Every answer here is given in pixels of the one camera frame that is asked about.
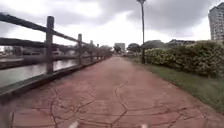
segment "canal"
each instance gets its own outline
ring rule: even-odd
[[[54,71],[75,66],[75,60],[63,60],[54,62]],[[0,88],[17,83],[35,76],[46,73],[46,65],[37,64],[31,66],[17,67],[0,70]]]

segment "fence rail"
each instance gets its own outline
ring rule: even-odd
[[[82,59],[90,58],[90,61],[93,62],[94,57],[97,57],[99,59],[109,55],[109,54],[103,55],[103,52],[100,51],[99,47],[97,47],[95,49],[89,48],[88,49],[89,56],[83,56],[83,53],[84,53],[83,45],[90,45],[90,44],[82,41],[82,34],[79,34],[78,39],[75,39],[63,33],[55,31],[54,30],[55,20],[54,20],[54,17],[52,16],[47,17],[46,27],[32,23],[30,21],[26,21],[24,19],[17,18],[9,14],[4,14],[4,13],[0,13],[0,21],[46,33],[46,38],[45,38],[45,41],[43,42],[21,40],[21,39],[0,38],[0,46],[22,46],[22,47],[45,48],[45,63],[47,65],[46,66],[47,74],[53,73],[53,61],[54,61],[53,49],[55,48],[59,48],[59,49],[64,48],[67,50],[76,51],[77,55],[75,58],[77,58],[79,65],[82,65]],[[68,47],[65,45],[53,44],[53,36],[58,36],[66,40],[76,42],[77,45],[74,47]]]

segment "paved path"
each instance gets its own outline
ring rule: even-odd
[[[223,117],[140,66],[113,57],[30,91],[8,108],[14,128],[224,128]]]

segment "bush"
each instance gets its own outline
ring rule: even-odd
[[[210,42],[146,51],[148,63],[204,76],[217,76],[223,71],[223,56],[223,46]]]

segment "overcast sky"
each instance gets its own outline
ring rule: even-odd
[[[147,0],[146,40],[210,39],[209,9],[222,0]],[[55,30],[95,44],[139,43],[140,4],[136,0],[0,0],[0,11],[40,25],[55,17]],[[0,23],[0,36],[44,41],[44,33]],[[55,43],[74,44],[61,38]]]

